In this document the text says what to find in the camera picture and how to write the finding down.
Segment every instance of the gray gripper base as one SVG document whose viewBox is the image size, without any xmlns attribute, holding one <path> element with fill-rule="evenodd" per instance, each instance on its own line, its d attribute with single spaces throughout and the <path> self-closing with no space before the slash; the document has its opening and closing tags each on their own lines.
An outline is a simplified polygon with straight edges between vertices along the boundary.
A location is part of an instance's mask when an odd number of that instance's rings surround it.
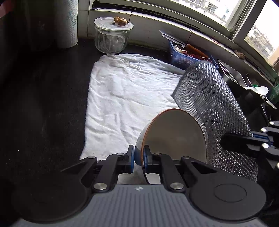
<svg viewBox="0 0 279 227">
<path fill-rule="evenodd" d="M 18 220 L 14 227 L 266 227 L 259 219 L 222 223 L 202 215 L 185 195 L 167 191 L 163 185 L 116 185 L 108 193 L 93 196 L 76 216 L 53 224 Z"/>
</svg>

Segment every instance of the metal mesh panel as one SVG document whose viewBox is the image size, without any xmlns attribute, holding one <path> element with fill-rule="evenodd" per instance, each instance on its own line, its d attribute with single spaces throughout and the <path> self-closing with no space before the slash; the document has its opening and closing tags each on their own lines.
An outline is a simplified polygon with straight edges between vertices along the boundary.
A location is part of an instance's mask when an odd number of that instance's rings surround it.
<svg viewBox="0 0 279 227">
<path fill-rule="evenodd" d="M 188 67 L 172 97 L 180 109 L 199 123 L 208 164 L 257 180 L 258 167 L 253 158 L 224 150 L 220 145 L 225 133 L 252 136 L 252 132 L 231 90 L 211 63 L 199 62 Z"/>
</svg>

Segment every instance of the white plastic utensil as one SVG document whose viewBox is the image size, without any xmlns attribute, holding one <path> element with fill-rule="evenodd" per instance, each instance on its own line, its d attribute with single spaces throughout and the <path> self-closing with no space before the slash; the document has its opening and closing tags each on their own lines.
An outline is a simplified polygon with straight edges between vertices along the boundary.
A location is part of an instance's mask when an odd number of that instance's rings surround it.
<svg viewBox="0 0 279 227">
<path fill-rule="evenodd" d="M 277 107 L 271 102 L 269 101 L 266 97 L 259 95 L 268 105 L 270 105 L 272 108 L 277 110 Z"/>
<path fill-rule="evenodd" d="M 174 48 L 175 48 L 179 53 L 183 53 L 183 50 L 179 49 L 179 48 L 177 47 L 177 45 L 174 45 Z"/>
<path fill-rule="evenodd" d="M 266 95 L 268 93 L 268 88 L 265 86 L 260 87 L 245 87 L 246 90 L 252 90 L 260 95 Z"/>
</svg>

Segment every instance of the tiled wall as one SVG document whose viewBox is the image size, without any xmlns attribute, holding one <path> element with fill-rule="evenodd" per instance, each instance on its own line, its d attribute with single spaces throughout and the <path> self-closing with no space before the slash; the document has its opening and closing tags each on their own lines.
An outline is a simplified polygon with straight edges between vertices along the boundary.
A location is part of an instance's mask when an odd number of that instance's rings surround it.
<svg viewBox="0 0 279 227">
<path fill-rule="evenodd" d="M 78 36 L 94 38 L 94 20 L 98 17 L 124 17 L 134 24 L 129 36 L 129 43 L 150 46 L 153 48 L 167 50 L 168 40 L 162 37 L 159 30 L 170 33 L 184 42 L 190 43 L 209 51 L 215 59 L 228 63 L 235 67 L 241 74 L 250 73 L 263 86 L 270 87 L 271 83 L 265 80 L 249 63 L 239 59 L 236 54 L 226 48 L 223 44 L 211 39 L 210 37 L 197 32 L 191 28 L 174 23 L 165 19 L 157 18 L 147 14 L 132 11 L 122 11 L 113 9 L 93 9 L 94 0 L 79 0 L 78 5 Z"/>
</svg>

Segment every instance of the blue basket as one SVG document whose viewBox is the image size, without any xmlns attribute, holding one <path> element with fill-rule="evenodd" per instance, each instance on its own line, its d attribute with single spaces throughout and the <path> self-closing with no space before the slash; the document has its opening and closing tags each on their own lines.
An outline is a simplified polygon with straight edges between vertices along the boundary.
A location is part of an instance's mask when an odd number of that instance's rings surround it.
<svg viewBox="0 0 279 227">
<path fill-rule="evenodd" d="M 170 63 L 180 69 L 187 69 L 188 66 L 190 66 L 191 64 L 195 63 L 195 62 L 200 62 L 200 60 L 183 55 L 181 53 L 179 53 L 175 48 L 174 45 L 172 43 L 172 41 L 169 40 L 169 44 L 170 44 Z M 208 56 L 210 56 L 210 58 L 212 58 L 213 60 L 213 64 L 214 66 L 218 69 L 219 66 L 216 63 L 215 59 L 212 57 L 212 55 L 210 55 L 207 51 L 200 49 L 203 53 L 207 54 Z"/>
</svg>

